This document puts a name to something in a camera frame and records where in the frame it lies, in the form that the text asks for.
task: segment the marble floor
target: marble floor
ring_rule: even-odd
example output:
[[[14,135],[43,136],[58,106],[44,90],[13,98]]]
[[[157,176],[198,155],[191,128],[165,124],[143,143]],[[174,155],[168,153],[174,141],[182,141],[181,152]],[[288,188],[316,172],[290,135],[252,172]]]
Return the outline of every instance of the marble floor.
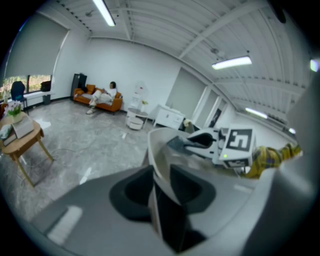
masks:
[[[20,158],[35,183],[31,188],[18,166],[0,154],[0,188],[7,203],[18,215],[30,221],[41,209],[86,180],[141,166],[146,149],[148,122],[144,130],[125,125],[126,114],[88,107],[69,99],[29,111],[44,132],[43,144],[51,162],[36,143]]]

